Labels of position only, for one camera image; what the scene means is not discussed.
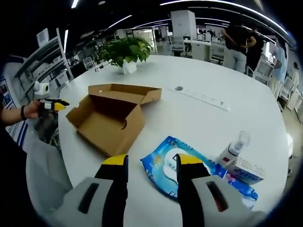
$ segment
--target green plant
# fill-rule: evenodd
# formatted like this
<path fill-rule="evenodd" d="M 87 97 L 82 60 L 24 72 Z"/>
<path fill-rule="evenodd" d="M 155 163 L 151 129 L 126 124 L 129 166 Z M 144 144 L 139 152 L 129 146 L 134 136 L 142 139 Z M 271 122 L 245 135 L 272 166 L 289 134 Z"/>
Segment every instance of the green plant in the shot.
<path fill-rule="evenodd" d="M 101 60 L 110 61 L 112 65 L 123 66 L 123 59 L 128 63 L 146 61 L 151 54 L 152 48 L 143 38 L 131 37 L 114 40 L 102 46 L 97 51 L 96 62 Z"/>

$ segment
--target power strip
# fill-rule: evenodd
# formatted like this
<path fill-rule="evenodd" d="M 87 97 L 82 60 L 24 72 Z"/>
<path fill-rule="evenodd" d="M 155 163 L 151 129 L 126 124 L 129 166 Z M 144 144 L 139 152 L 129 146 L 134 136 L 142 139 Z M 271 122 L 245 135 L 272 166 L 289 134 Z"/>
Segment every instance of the power strip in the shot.
<path fill-rule="evenodd" d="M 208 103 L 210 105 L 218 107 L 218 108 L 220 108 L 222 110 L 225 110 L 227 112 L 230 111 L 230 107 L 229 107 L 229 105 L 227 105 L 226 102 L 224 102 L 222 100 L 215 99 L 213 97 L 202 94 L 200 92 L 191 91 L 191 90 L 189 90 L 187 88 L 184 88 L 184 87 L 181 87 L 181 86 L 175 87 L 175 88 L 170 89 L 170 90 L 174 91 L 174 92 L 177 92 L 179 94 L 182 94 L 182 95 L 186 95 L 186 96 L 191 97 L 191 98 L 195 98 L 195 99 L 200 100 L 202 102 Z"/>

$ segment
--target blue wet wipes package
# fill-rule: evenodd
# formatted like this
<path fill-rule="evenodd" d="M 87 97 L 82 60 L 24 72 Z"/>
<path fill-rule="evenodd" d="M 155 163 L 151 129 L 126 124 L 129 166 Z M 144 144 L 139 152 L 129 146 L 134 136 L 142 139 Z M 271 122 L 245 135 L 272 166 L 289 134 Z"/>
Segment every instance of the blue wet wipes package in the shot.
<path fill-rule="evenodd" d="M 177 199 L 177 162 L 176 154 L 188 154 L 201 159 L 210 175 L 223 178 L 226 170 L 205 156 L 201 155 L 188 144 L 168 136 L 154 152 L 141 159 L 148 178 L 157 188 L 172 199 Z"/>
<path fill-rule="evenodd" d="M 226 174 L 224 180 L 228 182 L 228 184 L 232 185 L 235 189 L 237 189 L 242 196 L 242 202 L 248 208 L 252 209 L 258 199 L 258 194 L 255 192 L 255 189 L 250 187 L 249 185 L 237 180 L 232 177 L 230 174 Z"/>

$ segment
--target black wristband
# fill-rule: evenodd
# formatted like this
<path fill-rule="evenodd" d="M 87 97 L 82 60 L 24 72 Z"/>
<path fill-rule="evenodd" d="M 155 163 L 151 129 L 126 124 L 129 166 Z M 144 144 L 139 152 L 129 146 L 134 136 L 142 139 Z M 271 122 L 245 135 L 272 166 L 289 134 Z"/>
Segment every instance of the black wristband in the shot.
<path fill-rule="evenodd" d="M 21 117 L 22 117 L 22 120 L 26 120 L 27 118 L 25 117 L 25 115 L 24 115 L 24 105 L 21 107 L 21 113 L 20 113 L 20 115 L 21 115 Z"/>

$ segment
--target round table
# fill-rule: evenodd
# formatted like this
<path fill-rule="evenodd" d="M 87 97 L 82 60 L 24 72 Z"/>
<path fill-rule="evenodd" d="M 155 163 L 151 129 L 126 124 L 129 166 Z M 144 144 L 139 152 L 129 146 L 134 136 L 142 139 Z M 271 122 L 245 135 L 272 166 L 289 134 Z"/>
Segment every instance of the round table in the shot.
<path fill-rule="evenodd" d="M 146 125 L 128 151 L 125 226 L 182 226 L 179 204 L 155 188 L 140 161 L 167 136 L 176 137 L 214 159 L 237 139 L 241 130 L 247 131 L 251 142 L 241 157 L 266 171 L 265 180 L 253 185 L 259 195 L 254 210 L 271 211 L 281 198 L 288 167 L 285 125 L 271 90 L 237 71 L 193 59 L 151 55 L 137 68 L 127 76 L 111 65 L 99 72 L 91 69 L 62 89 L 60 98 L 71 105 L 59 112 L 59 135 L 73 187 L 85 177 L 94 177 L 106 159 L 76 133 L 65 117 L 88 94 L 88 86 L 121 83 L 160 87 L 161 100 L 142 106 Z M 220 99 L 230 110 L 178 94 L 173 91 L 176 86 Z"/>

